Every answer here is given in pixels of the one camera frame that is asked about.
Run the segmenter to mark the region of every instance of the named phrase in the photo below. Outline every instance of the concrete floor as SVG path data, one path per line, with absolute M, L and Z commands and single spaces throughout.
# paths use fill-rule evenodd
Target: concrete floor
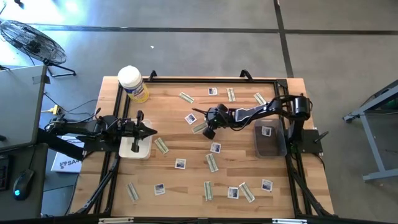
M 0 19 L 78 26 L 278 28 L 272 0 L 24 2 L 24 10 L 9 2 Z M 397 1 L 279 2 L 286 29 L 398 29 Z M 162 76 L 236 77 L 245 68 L 255 77 L 286 77 L 278 34 L 45 33 L 65 49 L 68 60 L 64 66 L 78 73 L 76 77 L 52 78 L 52 84 L 46 86 L 49 95 L 65 108 L 96 98 L 102 77 L 116 75 L 126 65 L 138 67 L 145 75 L 156 70 Z M 367 184 L 362 181 L 363 174 L 377 170 L 376 163 L 360 121 L 345 124 L 341 119 L 368 96 L 397 79 L 397 41 L 396 35 L 287 35 L 294 76 L 305 79 L 314 103 L 315 125 L 320 131 L 330 132 L 322 140 L 326 176 L 333 207 L 341 217 L 398 220 L 398 177 Z M 0 42 L 0 51 L 2 65 L 31 65 L 28 57 L 6 42 Z M 43 109 L 51 106 L 45 98 Z M 92 112 L 94 107 L 95 103 L 88 104 L 80 111 Z M 41 125 L 49 119 L 49 115 L 43 114 Z M 48 166 L 53 157 L 51 152 Z M 71 187 L 50 189 L 73 184 L 74 180 L 74 175 L 47 172 L 43 213 L 65 213 Z M 61 205 L 56 210 L 47 203 L 48 198 L 54 197 Z

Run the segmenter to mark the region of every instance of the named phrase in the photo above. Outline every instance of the computer mouse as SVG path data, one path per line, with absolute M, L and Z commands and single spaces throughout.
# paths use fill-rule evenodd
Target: computer mouse
M 26 169 L 22 171 L 20 176 L 15 180 L 14 189 L 12 191 L 15 200 L 25 200 L 29 196 L 34 174 L 34 171 Z

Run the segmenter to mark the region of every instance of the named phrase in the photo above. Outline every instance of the gray metal leg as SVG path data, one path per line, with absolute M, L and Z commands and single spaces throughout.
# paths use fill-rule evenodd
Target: gray metal leg
M 398 95 L 398 85 L 396 85 L 395 87 L 391 88 L 389 91 L 379 95 L 375 99 L 362 105 L 357 110 L 354 110 L 350 114 L 343 117 L 343 119 L 347 123 L 351 122 L 355 118 L 361 118 L 362 125 L 366 133 L 366 137 L 368 138 L 374 159 L 376 160 L 377 168 L 379 169 L 379 172 L 364 175 L 363 176 L 364 181 L 398 176 L 398 169 L 386 170 L 386 168 L 384 167 L 383 161 L 381 160 L 380 157 L 379 149 L 377 148 L 371 128 L 369 127 L 368 119 L 366 119 L 365 115 L 365 111 L 376 109 L 381 105 L 383 105 L 385 102 L 397 97 L 397 95 Z
M 369 127 L 369 123 L 368 120 L 366 119 L 366 116 L 361 116 L 361 121 L 363 124 L 363 129 L 365 130 L 366 133 L 366 137 L 368 137 L 369 144 L 371 145 L 373 156 L 374 159 L 376 160 L 377 168 L 379 168 L 379 171 L 385 171 L 386 169 L 384 168 L 383 161 L 381 161 L 379 149 L 377 148 L 374 136 L 371 132 L 371 128 Z
M 353 119 L 357 118 L 358 116 L 360 116 L 361 114 L 364 114 L 364 112 L 366 110 L 369 110 L 371 108 L 374 108 L 375 106 L 383 103 L 383 101 L 385 101 L 388 98 L 393 98 L 395 97 L 395 95 L 398 94 L 398 85 L 395 86 L 394 88 L 391 88 L 389 91 L 381 94 L 380 96 L 378 96 L 377 98 L 371 100 L 370 102 L 364 104 L 363 106 L 361 106 L 360 108 L 354 110 L 353 112 L 351 112 L 350 114 L 346 115 L 343 117 L 343 120 L 346 122 L 350 122 Z
M 396 177 L 396 176 L 398 176 L 398 169 L 392 169 L 392 170 L 385 170 L 385 171 L 374 172 L 368 175 L 364 175 L 363 180 L 368 181 L 368 180 L 376 180 L 376 179 L 382 179 L 386 177 Z

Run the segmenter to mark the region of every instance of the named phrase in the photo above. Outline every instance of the clear plastic tray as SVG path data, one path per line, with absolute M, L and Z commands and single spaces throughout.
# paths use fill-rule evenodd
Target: clear plastic tray
M 271 128 L 271 136 L 262 135 L 262 127 Z M 262 119 L 254 123 L 254 147 L 258 158 L 286 156 L 286 143 L 279 119 Z

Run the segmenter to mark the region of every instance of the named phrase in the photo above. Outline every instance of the wooden tabletop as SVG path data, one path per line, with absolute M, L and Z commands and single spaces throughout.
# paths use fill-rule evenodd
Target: wooden tabletop
M 304 81 L 301 78 L 288 78 L 289 92 L 293 95 L 304 93 Z M 150 83 L 149 99 L 143 104 L 131 103 L 129 118 L 136 117 L 136 111 L 142 110 L 145 119 L 152 122 L 152 128 L 158 131 L 153 138 L 162 138 L 170 151 L 163 155 L 152 142 L 150 158 L 146 161 L 121 159 L 118 181 L 114 195 L 112 216 L 129 217 L 230 217 L 230 218 L 269 218 L 293 217 L 292 199 L 285 159 L 258 159 L 254 153 L 253 124 L 236 132 L 231 129 L 217 129 L 214 142 L 222 145 L 221 153 L 214 154 L 219 171 L 211 173 L 205 159 L 210 153 L 212 141 L 201 133 L 192 134 L 192 128 L 203 121 L 203 115 L 192 108 L 207 110 L 218 103 L 230 108 L 251 108 L 257 106 L 253 95 L 260 93 L 270 101 L 274 88 L 270 84 L 250 83 Z M 217 96 L 208 96 L 207 88 L 217 87 Z M 236 102 L 228 102 L 226 88 L 233 88 Z M 118 80 L 116 77 L 104 77 L 98 97 L 97 108 L 101 115 L 112 114 Z M 190 104 L 178 95 L 184 92 L 195 99 Z M 123 93 L 119 117 L 123 111 Z M 198 121 L 189 125 L 185 120 L 193 113 Z M 313 128 L 313 120 L 305 122 L 305 129 Z M 93 153 L 83 161 L 71 211 L 76 211 L 87 201 L 98 186 L 103 152 Z M 307 185 L 324 206 L 333 213 L 325 172 L 319 158 L 303 154 L 303 166 Z M 175 159 L 186 159 L 186 169 L 175 169 Z M 261 180 L 274 183 L 272 192 L 261 190 Z M 205 201 L 203 183 L 211 181 L 214 198 Z M 126 185 L 132 182 L 140 199 L 132 202 L 127 194 Z M 239 199 L 227 198 L 228 186 L 237 187 L 246 182 L 255 196 L 249 203 L 242 191 Z M 166 194 L 155 196 L 154 185 L 165 184 Z M 303 209 L 302 193 L 298 190 L 298 199 Z M 108 196 L 105 190 L 103 207 Z

